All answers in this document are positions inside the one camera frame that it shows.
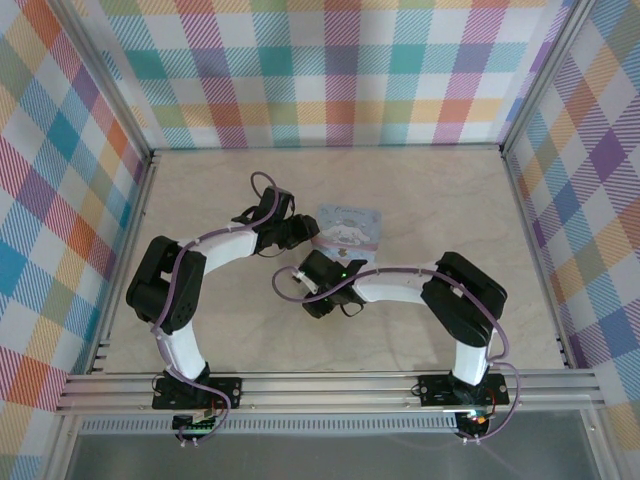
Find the pastel plaid backdrop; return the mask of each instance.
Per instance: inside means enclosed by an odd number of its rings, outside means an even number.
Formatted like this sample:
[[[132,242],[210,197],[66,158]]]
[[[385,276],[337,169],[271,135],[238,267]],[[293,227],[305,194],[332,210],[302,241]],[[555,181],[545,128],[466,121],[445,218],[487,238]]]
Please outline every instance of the pastel plaid backdrop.
[[[572,0],[75,0],[158,148],[495,142]]]
[[[510,158],[564,328],[640,472],[640,0],[600,0]]]
[[[0,479],[30,479],[142,162],[46,1],[0,12]]]

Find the black mounting plate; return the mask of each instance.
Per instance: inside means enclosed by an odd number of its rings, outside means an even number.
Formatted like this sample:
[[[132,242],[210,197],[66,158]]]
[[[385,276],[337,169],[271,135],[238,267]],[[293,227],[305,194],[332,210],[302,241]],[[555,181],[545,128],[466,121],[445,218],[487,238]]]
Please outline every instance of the black mounting plate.
[[[449,375],[420,375],[418,384],[414,387],[414,395],[420,397],[420,405],[423,407],[468,405],[486,407],[493,404],[493,398],[489,393],[493,392],[496,405],[509,405],[509,392],[504,376],[500,373],[487,373],[480,385],[480,394],[474,399],[473,404],[463,403],[455,395]]]
[[[236,409],[240,406],[242,378],[209,377],[206,380],[206,385],[225,393],[229,397],[229,400],[231,400],[231,409]],[[151,408],[153,410],[200,410],[211,408],[212,405],[215,406],[216,409],[227,408],[224,400],[218,395],[202,390],[199,390],[198,393],[204,393],[205,395],[180,395],[181,392],[178,392],[175,387],[175,381],[172,377],[158,378],[154,386],[156,393],[153,397]]]

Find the metal grille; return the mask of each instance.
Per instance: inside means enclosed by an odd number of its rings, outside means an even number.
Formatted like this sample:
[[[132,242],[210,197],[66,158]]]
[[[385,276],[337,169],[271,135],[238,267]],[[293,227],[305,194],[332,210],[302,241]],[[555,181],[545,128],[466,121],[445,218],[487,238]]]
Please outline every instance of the metal grille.
[[[220,433],[269,434],[380,434],[442,433],[456,428],[453,413],[373,414],[373,415],[260,415],[234,414]],[[80,434],[163,434],[172,433],[166,415],[91,416],[84,420]]]

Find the glass panel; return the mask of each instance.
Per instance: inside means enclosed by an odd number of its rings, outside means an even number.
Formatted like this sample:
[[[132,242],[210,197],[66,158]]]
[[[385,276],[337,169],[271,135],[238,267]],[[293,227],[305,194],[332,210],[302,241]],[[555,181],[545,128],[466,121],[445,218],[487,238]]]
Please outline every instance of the glass panel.
[[[480,446],[460,442],[451,434],[219,435],[181,449],[170,435],[80,436],[67,478],[600,478],[579,412],[518,413]]]

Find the beige floor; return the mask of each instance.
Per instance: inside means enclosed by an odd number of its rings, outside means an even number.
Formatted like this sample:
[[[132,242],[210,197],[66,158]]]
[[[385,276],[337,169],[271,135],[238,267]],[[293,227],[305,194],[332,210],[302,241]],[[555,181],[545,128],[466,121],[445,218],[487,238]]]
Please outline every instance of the beige floor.
[[[224,226],[256,203],[254,170],[296,196],[297,211],[337,203],[382,212],[378,263],[436,260],[455,250],[508,291],[501,320],[520,368],[562,368],[511,191],[495,151],[411,149],[251,150],[164,154],[134,254],[156,235],[185,238]],[[419,305],[368,305],[354,318],[317,320],[280,300],[271,275],[297,265],[305,244],[275,259],[237,260],[205,278],[194,318],[212,370],[449,369],[454,341]],[[290,293],[297,287],[285,285]],[[156,372],[149,327],[120,302],[107,372]],[[494,342],[496,350],[500,342]]]

